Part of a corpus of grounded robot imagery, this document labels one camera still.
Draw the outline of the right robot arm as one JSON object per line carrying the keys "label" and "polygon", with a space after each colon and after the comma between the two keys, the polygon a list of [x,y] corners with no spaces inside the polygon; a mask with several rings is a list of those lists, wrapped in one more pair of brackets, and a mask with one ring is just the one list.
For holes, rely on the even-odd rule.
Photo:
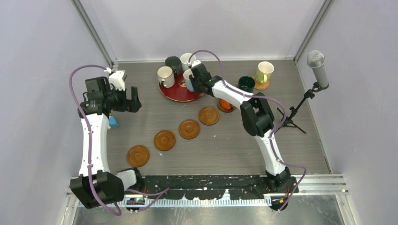
{"label": "right robot arm", "polygon": [[202,63],[190,65],[189,79],[195,93],[204,93],[220,98],[238,108],[245,131],[254,137],[263,155],[268,187],[273,192],[281,192],[291,178],[288,165],[283,162],[276,143],[275,117],[268,101],[261,93],[256,95],[230,86],[219,76],[211,76]]}

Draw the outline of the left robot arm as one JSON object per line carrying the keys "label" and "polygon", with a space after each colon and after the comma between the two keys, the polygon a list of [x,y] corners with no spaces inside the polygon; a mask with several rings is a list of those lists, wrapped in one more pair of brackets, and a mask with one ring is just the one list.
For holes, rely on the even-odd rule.
{"label": "left robot arm", "polygon": [[137,87],[131,88],[127,98],[125,76],[88,79],[86,97],[78,112],[84,132],[83,158],[78,177],[71,179],[70,189],[87,209],[112,204],[124,199],[125,190],[139,194],[144,182],[136,175],[137,169],[110,172],[107,162],[107,131],[112,111],[136,113],[141,108]]}

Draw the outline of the dark green mug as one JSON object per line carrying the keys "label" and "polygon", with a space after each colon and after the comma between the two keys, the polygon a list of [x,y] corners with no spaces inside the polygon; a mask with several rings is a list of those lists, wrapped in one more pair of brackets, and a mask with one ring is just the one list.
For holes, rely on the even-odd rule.
{"label": "dark green mug", "polygon": [[237,87],[242,91],[252,93],[255,87],[255,80],[249,76],[242,76],[238,80]]}

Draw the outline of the wooden coaster four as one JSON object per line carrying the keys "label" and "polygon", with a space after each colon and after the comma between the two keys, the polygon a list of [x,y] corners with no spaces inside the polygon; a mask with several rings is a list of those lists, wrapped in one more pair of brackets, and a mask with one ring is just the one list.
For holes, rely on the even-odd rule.
{"label": "wooden coaster four", "polygon": [[161,130],[155,135],[153,143],[156,149],[168,151],[175,146],[176,136],[170,130]]}

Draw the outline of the wooden coaster one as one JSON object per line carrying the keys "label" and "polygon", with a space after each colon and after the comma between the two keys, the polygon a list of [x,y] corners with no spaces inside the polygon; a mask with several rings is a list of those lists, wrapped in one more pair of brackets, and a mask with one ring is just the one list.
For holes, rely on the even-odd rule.
{"label": "wooden coaster one", "polygon": [[217,107],[224,113],[231,113],[236,110],[236,107],[234,105],[221,98],[218,99]]}

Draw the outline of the light blue mug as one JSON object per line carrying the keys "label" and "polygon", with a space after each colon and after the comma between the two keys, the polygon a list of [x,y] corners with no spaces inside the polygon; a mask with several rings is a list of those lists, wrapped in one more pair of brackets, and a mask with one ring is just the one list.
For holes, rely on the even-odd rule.
{"label": "light blue mug", "polygon": [[183,78],[184,78],[184,82],[185,82],[185,86],[186,88],[190,91],[190,92],[194,92],[194,88],[192,85],[192,82],[190,80],[190,76],[192,76],[192,70],[191,69],[187,69],[186,71],[184,71],[183,73]]}

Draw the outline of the wooden coaster two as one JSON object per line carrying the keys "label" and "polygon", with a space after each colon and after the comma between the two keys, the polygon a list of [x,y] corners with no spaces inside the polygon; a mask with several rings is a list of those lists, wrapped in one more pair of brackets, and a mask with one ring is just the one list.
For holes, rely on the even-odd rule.
{"label": "wooden coaster two", "polygon": [[207,106],[199,111],[199,121],[204,125],[214,125],[219,121],[219,118],[220,114],[214,107]]}

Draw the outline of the silver white mug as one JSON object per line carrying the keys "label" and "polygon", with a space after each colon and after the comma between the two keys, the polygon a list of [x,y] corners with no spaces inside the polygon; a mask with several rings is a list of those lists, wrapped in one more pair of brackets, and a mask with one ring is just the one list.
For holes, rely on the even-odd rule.
{"label": "silver white mug", "polygon": [[162,66],[157,70],[158,83],[161,88],[168,89],[175,84],[174,72],[171,67]]}

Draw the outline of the red round tray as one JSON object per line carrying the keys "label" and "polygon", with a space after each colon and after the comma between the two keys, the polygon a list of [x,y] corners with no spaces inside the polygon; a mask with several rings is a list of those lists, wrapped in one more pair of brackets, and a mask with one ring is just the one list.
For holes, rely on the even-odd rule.
{"label": "red round tray", "polygon": [[175,102],[192,102],[201,98],[204,93],[195,93],[187,89],[183,73],[181,73],[177,78],[175,78],[175,83],[170,88],[163,88],[160,83],[158,83],[160,92],[168,99]]}

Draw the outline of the yellow cream mug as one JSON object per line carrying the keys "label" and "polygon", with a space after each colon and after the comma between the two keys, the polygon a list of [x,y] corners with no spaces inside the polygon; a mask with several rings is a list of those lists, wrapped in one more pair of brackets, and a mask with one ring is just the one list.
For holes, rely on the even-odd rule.
{"label": "yellow cream mug", "polygon": [[257,66],[255,81],[259,84],[265,84],[269,81],[274,71],[274,65],[268,61],[260,62]]}

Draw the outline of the wooden coaster three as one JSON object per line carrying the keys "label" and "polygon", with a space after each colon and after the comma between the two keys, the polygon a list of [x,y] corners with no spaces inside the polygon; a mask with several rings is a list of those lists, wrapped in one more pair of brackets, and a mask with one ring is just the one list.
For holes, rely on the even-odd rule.
{"label": "wooden coaster three", "polygon": [[200,125],[196,120],[187,119],[180,123],[178,132],[184,139],[194,139],[200,133]]}

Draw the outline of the wooden coaster five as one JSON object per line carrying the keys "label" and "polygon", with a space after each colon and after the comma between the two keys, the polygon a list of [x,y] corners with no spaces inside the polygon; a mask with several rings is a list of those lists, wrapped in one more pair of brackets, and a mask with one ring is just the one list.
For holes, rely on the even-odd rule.
{"label": "wooden coaster five", "polygon": [[126,155],[127,163],[132,167],[144,166],[150,158],[150,152],[146,146],[135,145],[129,149]]}

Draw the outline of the orange black mug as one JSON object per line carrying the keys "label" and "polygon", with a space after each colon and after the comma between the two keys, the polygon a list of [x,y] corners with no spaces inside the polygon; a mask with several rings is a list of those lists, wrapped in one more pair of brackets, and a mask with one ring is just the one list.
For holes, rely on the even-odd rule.
{"label": "orange black mug", "polygon": [[232,104],[223,99],[219,99],[219,105],[225,110],[232,110],[234,108]]}

